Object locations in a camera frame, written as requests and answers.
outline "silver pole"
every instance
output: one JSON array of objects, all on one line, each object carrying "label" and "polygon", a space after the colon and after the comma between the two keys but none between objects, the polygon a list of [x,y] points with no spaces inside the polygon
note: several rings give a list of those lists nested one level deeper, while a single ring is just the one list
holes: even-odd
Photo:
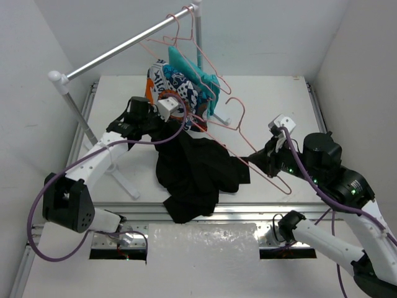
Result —
[{"label": "silver pole", "polygon": [[91,144],[95,145],[98,140],[95,137],[94,133],[92,132],[91,128],[89,127],[87,121],[84,119],[83,115],[80,113],[79,108],[77,107],[76,103],[74,102],[70,93],[66,93],[62,95],[63,99],[68,104],[69,108],[72,110],[74,116],[77,118],[81,128],[83,129],[84,133],[87,135],[87,138],[91,142]]},{"label": "silver pole", "polygon": [[[201,17],[195,18],[195,27],[196,27],[196,42],[198,47],[203,50],[203,40],[201,36]],[[203,70],[203,55],[197,49],[197,66],[201,70]]]},{"label": "silver pole", "polygon": [[[188,6],[192,11],[194,11],[194,6],[189,5]],[[178,12],[175,14],[177,18],[181,18],[184,16],[187,16],[190,14],[188,9],[183,9],[182,11]],[[102,54],[101,56],[93,59],[91,62],[83,65],[82,67],[72,71],[71,73],[68,73],[66,77],[71,81],[74,78],[77,78],[79,75],[85,73],[86,71],[90,70],[91,68],[101,64],[102,62],[108,60],[109,58],[112,58],[113,56],[117,55],[118,53],[121,53],[122,51],[128,49],[130,46],[144,40],[146,37],[149,37],[150,35],[156,33],[157,31],[167,27],[168,25],[172,24],[175,22],[175,18],[173,17],[168,17],[164,21],[158,23],[157,25],[154,25],[152,28],[149,28],[142,33],[138,34],[137,36],[127,40],[126,42],[121,43],[117,47],[107,51],[106,53]]]}]

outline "black garment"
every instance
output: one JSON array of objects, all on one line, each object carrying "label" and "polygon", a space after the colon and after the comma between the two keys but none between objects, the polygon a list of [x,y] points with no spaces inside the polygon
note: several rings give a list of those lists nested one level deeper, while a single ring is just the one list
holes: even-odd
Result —
[{"label": "black garment", "polygon": [[[168,122],[153,141],[164,140],[180,124]],[[219,190],[237,192],[239,184],[250,183],[249,168],[216,141],[192,138],[185,131],[162,145],[156,175],[171,197],[164,201],[169,215],[184,224],[199,215],[210,215],[218,203]]]}]

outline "white wall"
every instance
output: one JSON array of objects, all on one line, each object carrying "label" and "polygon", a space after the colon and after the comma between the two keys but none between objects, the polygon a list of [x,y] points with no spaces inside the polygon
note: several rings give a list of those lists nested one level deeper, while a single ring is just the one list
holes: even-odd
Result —
[{"label": "white wall", "polygon": [[[0,297],[8,297],[30,205],[44,177],[65,165],[76,122],[47,81],[71,65],[33,0],[0,0],[0,28]],[[80,81],[71,93],[81,104]]]},{"label": "white wall", "polygon": [[352,0],[315,84],[344,163],[369,180],[395,233],[396,15],[396,0]]},{"label": "white wall", "polygon": [[[179,11],[189,0],[35,2],[77,68],[168,13]],[[224,75],[304,75],[312,80],[348,2],[203,0],[203,47]],[[182,25],[189,29],[190,19],[186,17]],[[174,26],[164,32],[174,33]],[[167,58],[165,46],[150,45]],[[185,53],[194,58],[194,48],[188,47]],[[90,71],[84,79],[91,83],[100,75],[145,75],[152,62],[141,47],[135,46]]]}]

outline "teal cloth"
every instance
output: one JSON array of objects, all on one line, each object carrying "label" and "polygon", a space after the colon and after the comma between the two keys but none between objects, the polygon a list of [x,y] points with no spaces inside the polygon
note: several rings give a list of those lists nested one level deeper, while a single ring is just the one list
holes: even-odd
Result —
[{"label": "teal cloth", "polygon": [[[185,77],[188,78],[196,86],[198,86],[207,97],[213,97],[213,94],[205,85],[200,82],[200,79],[197,77],[194,71],[190,68],[189,64],[186,62],[186,60],[184,60],[182,55],[175,47],[168,47],[168,57],[169,64],[171,66],[173,66],[179,72],[183,73]],[[216,95],[216,98],[210,101],[208,105],[208,116],[212,116],[215,111],[216,104],[219,100],[220,89],[219,87],[217,87],[219,86],[218,78],[214,74],[206,74],[204,71],[198,68],[198,66],[190,59],[188,59],[188,61],[190,62],[191,67],[194,68],[194,70],[200,75],[202,82],[204,84],[207,84]]]}]

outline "robotic arm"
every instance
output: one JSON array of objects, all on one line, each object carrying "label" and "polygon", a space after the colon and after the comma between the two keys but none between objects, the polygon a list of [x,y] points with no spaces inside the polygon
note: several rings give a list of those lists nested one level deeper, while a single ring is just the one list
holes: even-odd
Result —
[{"label": "robotic arm", "polygon": [[[90,192],[105,171],[129,151],[143,135],[161,130],[170,115],[178,109],[173,97],[158,101],[155,109],[146,98],[132,97],[125,112],[107,127],[102,138],[84,156],[106,147],[106,150],[82,162],[52,184],[44,193],[43,217],[58,225],[83,233],[86,230],[114,233],[125,219],[94,207]],[[47,176],[47,183],[54,173]]]},{"label": "robotic arm", "polygon": [[[264,149],[251,155],[249,161],[270,177],[284,171],[304,179],[286,143],[287,136],[280,129],[282,127],[291,133],[295,123],[289,117],[278,116],[269,124],[273,137]],[[321,191],[343,206],[365,211],[381,222],[388,231],[368,182],[361,174],[342,166],[341,155],[342,148],[334,142],[331,133],[311,133],[305,137],[303,152],[298,157]],[[341,212],[341,217],[363,248],[330,235],[296,211],[289,212],[279,222],[279,233],[287,242],[306,243],[335,261],[370,297],[397,297],[397,247],[370,219],[335,208],[331,204],[330,207]]]}]

